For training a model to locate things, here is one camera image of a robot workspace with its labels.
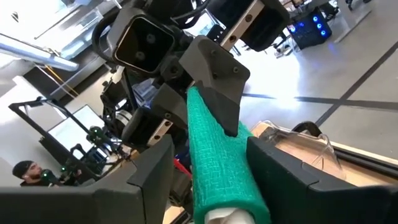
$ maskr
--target concrete floor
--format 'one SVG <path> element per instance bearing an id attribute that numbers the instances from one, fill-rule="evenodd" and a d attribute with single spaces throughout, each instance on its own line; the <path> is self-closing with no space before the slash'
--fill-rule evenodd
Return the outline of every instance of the concrete floor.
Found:
<path id="1" fill-rule="evenodd" d="M 394 52 L 398 48 L 398 1 L 373 0 L 366 6 L 358 2 L 359 7 L 373 11 L 339 44 L 333 41 L 345 28 L 340 14 L 330 22 L 333 36 L 322 45 L 279 59 L 271 50 L 268 55 L 249 51 L 238 57 L 251 71 L 240 114 L 247 127 L 263 120 L 287 128 L 301 121 L 315 122 L 333 106 L 325 104 L 324 98 L 336 99 L 333 104 L 344 102 L 345 106 L 335 107 L 325 121 L 318 121 L 332 141 L 398 159 L 398 53 Z M 380 61 L 393 46 L 391 54 L 384 56 L 387 59 Z M 358 89 L 352 88 L 368 75 Z M 317 102 L 308 103 L 308 98 Z M 351 101 L 363 106 L 350 106 Z M 387 110 L 369 108 L 374 107 L 370 101 L 392 103 Z"/>

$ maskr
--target metal frame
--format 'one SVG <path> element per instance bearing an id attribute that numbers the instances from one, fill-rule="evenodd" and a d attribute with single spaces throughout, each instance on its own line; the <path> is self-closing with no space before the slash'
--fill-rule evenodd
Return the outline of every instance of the metal frame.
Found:
<path id="1" fill-rule="evenodd" d="M 122 161 L 122 159 L 118 159 L 114 165 L 112 165 L 107 171 L 103 172 L 101 175 L 96 175 L 93 171 L 91 171 L 81 160 L 77 159 L 68 149 L 66 149 L 62 144 L 60 144 L 51 134 L 49 134 L 46 130 L 44 130 L 39 124 L 37 124 L 30 116 L 23 112 L 20 108 L 27 108 L 28 106 L 30 107 L 38 107 L 38 106 L 43 106 L 44 104 L 48 104 L 52 106 L 53 108 L 58 109 L 63 115 L 65 115 L 67 118 L 71 118 L 74 122 L 76 122 L 79 127 L 81 127 L 87 134 L 89 133 L 89 130 L 77 119 L 75 116 L 68 111 L 64 106 L 60 105 L 56 100 L 53 99 L 45 99 L 42 97 L 38 97 L 34 101 L 26 101 L 26 102 L 21 102 L 21 103 L 12 103 L 8 106 L 13 112 L 18 114 L 26 123 L 28 123 L 32 128 L 34 128 L 38 133 L 40 133 L 44 138 L 48 139 L 49 141 L 52 142 L 57 142 L 58 145 L 60 146 L 59 148 L 59 153 L 63 154 L 63 156 L 67 157 L 70 159 L 72 162 L 74 162 L 77 167 L 84 172 L 84 174 L 89 175 L 91 178 L 95 180 L 99 180 L 102 177 L 106 176 L 108 173 L 110 173 L 116 166 L 119 165 L 119 163 Z"/>
<path id="2" fill-rule="evenodd" d="M 212 13 L 210 13 L 209 10 L 205 9 L 205 14 L 210 18 L 210 20 L 212 21 L 212 23 L 214 23 L 215 25 L 219 25 L 219 26 L 221 26 L 223 29 L 225 29 L 225 27 L 223 27 L 223 26 L 220 24 L 220 22 L 217 20 L 217 18 L 216 18 Z M 235 53 L 236 53 L 237 56 L 241 56 L 241 55 L 242 55 L 241 52 L 238 50 L 237 47 L 234 46 L 234 47 L 232 48 L 232 50 L 235 51 Z"/>
<path id="3" fill-rule="evenodd" d="M 130 82 L 129 75 L 127 74 L 126 68 L 124 68 L 122 71 L 122 79 L 120 80 L 120 82 L 122 83 L 124 91 L 127 94 L 127 99 L 129 100 L 133 111 L 137 110 L 139 106 L 136 100 L 136 96 L 134 95 L 134 92 L 132 90 L 132 85 Z"/>
<path id="4" fill-rule="evenodd" d="M 221 42 L 221 46 L 225 50 L 230 51 L 234 47 L 236 41 L 242 37 L 242 35 L 246 32 L 263 8 L 264 3 L 262 3 L 260 0 L 254 0 L 244 14 L 239 18 L 235 26 L 233 26 L 232 29 L 225 35 L 224 40 Z"/>
<path id="5" fill-rule="evenodd" d="M 348 161 L 354 165 L 367 168 L 371 171 L 386 175 L 393 179 L 398 179 L 398 166 L 390 162 L 382 161 L 357 152 L 351 152 L 347 149 L 333 146 L 338 159 Z"/>

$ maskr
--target black cable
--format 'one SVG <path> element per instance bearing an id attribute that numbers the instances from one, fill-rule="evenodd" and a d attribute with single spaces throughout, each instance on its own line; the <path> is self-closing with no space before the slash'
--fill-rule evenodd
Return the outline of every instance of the black cable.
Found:
<path id="1" fill-rule="evenodd" d="M 101 58 L 105 59 L 108 62 L 113 62 L 113 59 L 110 56 L 106 55 L 103 49 L 101 49 L 100 38 L 101 34 L 104 32 L 107 26 L 111 25 L 116 20 L 118 14 L 119 11 L 117 10 L 104 16 L 102 20 L 100 20 L 99 23 L 95 26 L 93 34 L 91 36 L 91 42 L 93 44 L 94 52 L 96 52 Z"/>
<path id="2" fill-rule="evenodd" d="M 124 91 L 127 94 L 127 98 L 130 102 L 130 105 L 132 107 L 132 110 L 135 111 L 138 109 L 138 104 L 136 100 L 136 96 L 134 95 L 134 92 L 132 90 L 132 84 L 129 79 L 129 75 L 127 74 L 127 69 L 124 68 L 122 71 L 122 79 L 120 80 L 122 82 L 123 87 L 125 88 Z"/>
<path id="3" fill-rule="evenodd" d="M 197 8 L 203 4 L 201 0 L 195 0 L 195 2 L 197 4 Z M 200 14 L 193 17 L 193 19 L 190 22 L 184 23 L 184 24 L 179 24 L 178 27 L 180 29 L 189 29 L 189 28 L 193 27 L 198 22 L 201 15 L 203 15 L 203 12 L 204 12 L 204 10 Z"/>
<path id="4" fill-rule="evenodd" d="M 179 16 L 175 16 L 172 19 L 174 19 L 175 21 L 186 20 L 186 19 L 189 19 L 191 17 L 200 15 L 207 8 L 207 6 L 209 5 L 210 1 L 211 0 L 206 0 L 202 5 L 198 6 L 196 9 L 194 9 L 194 10 L 192 10 L 190 12 L 187 12 L 185 14 L 182 14 L 182 15 L 179 15 Z"/>

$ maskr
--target man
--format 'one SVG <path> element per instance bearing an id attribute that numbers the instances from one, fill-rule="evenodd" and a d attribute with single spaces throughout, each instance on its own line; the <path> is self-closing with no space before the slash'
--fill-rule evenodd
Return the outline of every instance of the man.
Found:
<path id="1" fill-rule="evenodd" d="M 31 187 L 31 186 L 44 186 L 48 187 L 50 181 L 41 178 L 41 173 L 43 168 L 33 161 L 21 161 L 18 162 L 12 169 L 12 174 L 22 180 L 21 187 Z M 63 185 L 74 185 L 76 177 L 81 174 L 78 170 L 77 174 L 70 177 L 67 181 L 63 182 Z"/>

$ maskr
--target green foam handle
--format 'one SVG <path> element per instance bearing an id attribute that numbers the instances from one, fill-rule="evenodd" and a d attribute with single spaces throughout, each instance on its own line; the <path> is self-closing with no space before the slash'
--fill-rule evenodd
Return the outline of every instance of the green foam handle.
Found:
<path id="1" fill-rule="evenodd" d="M 197 88 L 191 87 L 187 94 L 195 223 L 204 224 L 205 215 L 216 208 L 240 208 L 248 211 L 257 224 L 271 223 L 246 160 L 251 132 L 239 123 L 237 137 L 225 135 Z"/>

